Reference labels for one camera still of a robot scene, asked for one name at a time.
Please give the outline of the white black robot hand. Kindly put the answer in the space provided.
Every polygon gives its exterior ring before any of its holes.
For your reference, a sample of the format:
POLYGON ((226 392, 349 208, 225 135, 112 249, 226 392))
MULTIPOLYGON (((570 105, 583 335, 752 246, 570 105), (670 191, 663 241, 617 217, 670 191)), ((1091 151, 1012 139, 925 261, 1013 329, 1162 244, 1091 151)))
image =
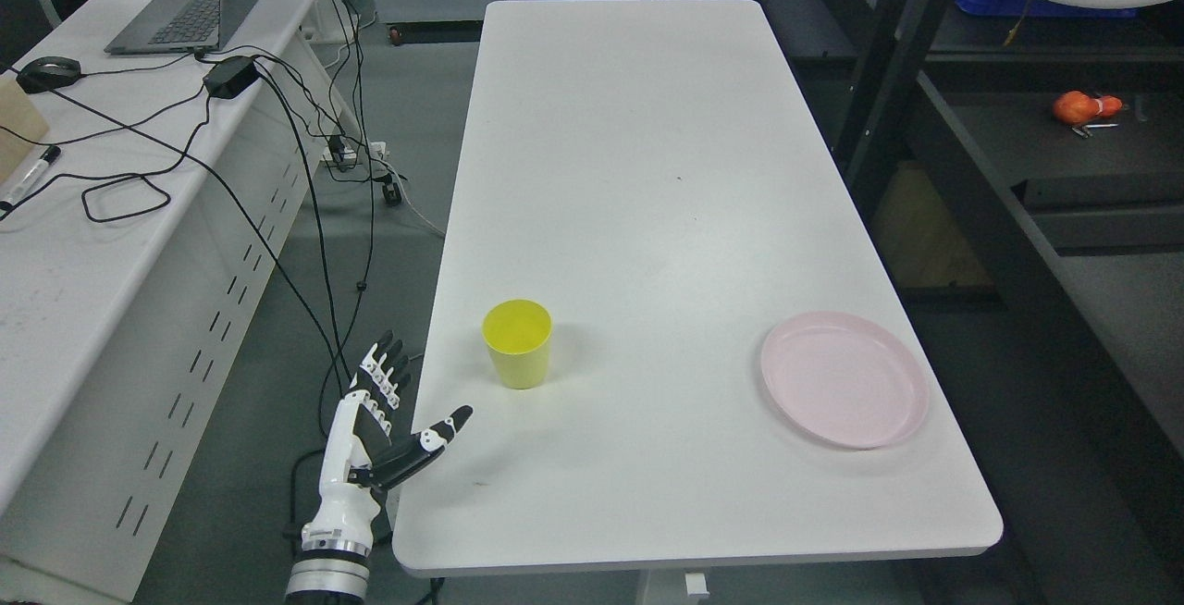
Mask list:
POLYGON ((463 404, 448 418, 416 433, 397 437, 401 340, 385 334, 358 363, 339 399, 320 469, 320 508, 301 530, 301 554, 343 553, 366 558, 374 547, 372 522, 386 495, 443 456, 472 414, 463 404))

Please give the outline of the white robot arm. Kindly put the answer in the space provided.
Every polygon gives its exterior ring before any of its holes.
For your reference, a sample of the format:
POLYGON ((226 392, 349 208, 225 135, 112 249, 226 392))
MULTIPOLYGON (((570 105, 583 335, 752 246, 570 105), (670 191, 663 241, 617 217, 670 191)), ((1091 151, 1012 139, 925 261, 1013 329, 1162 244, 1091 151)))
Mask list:
POLYGON ((363 604, 371 559, 346 549, 302 549, 292 564, 284 604, 363 604))

